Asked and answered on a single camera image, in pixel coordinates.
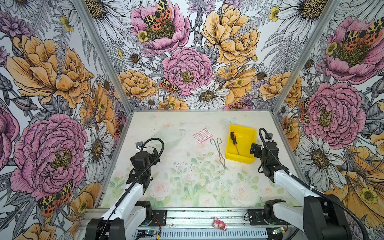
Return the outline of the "orange handled screwdriver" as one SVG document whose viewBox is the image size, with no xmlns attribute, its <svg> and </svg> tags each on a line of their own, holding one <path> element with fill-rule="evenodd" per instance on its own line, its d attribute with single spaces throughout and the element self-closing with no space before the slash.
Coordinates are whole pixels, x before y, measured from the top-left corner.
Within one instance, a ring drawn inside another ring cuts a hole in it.
<svg viewBox="0 0 384 240">
<path fill-rule="evenodd" d="M 238 149 L 238 142 L 237 142 L 237 138 L 236 138 L 236 134 L 234 132 L 230 132 L 230 137 L 231 137 L 231 140 L 233 142 L 233 145 L 236 147 L 236 150 L 237 150 L 237 154 L 239 155 L 239 149 Z"/>
</svg>

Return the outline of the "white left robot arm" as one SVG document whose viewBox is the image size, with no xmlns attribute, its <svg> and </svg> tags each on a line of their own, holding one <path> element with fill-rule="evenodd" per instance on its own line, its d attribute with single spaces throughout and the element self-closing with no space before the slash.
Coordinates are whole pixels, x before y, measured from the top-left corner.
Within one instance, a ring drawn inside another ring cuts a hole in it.
<svg viewBox="0 0 384 240">
<path fill-rule="evenodd" d="M 152 205 L 140 198 L 151 182 L 151 168 L 160 161 L 159 154 L 141 151 L 131 160 L 134 168 L 123 193 L 105 214 L 89 221 L 86 240 L 129 240 L 140 225 L 151 222 Z"/>
</svg>

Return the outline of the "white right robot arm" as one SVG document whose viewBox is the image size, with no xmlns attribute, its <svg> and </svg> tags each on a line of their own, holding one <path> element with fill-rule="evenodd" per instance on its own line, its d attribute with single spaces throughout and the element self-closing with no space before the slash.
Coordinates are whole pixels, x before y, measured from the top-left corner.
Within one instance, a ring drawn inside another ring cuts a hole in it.
<svg viewBox="0 0 384 240">
<path fill-rule="evenodd" d="M 309 240 L 350 240 L 345 210 L 335 196 L 316 192 L 305 185 L 279 162 L 279 148 L 273 141 L 262 145 L 253 143 L 251 155 L 261 160 L 261 169 L 268 179 L 282 187 L 300 204 L 293 207 L 283 200 L 268 200 L 264 205 L 263 220 L 268 224 L 286 222 L 304 232 Z"/>
</svg>

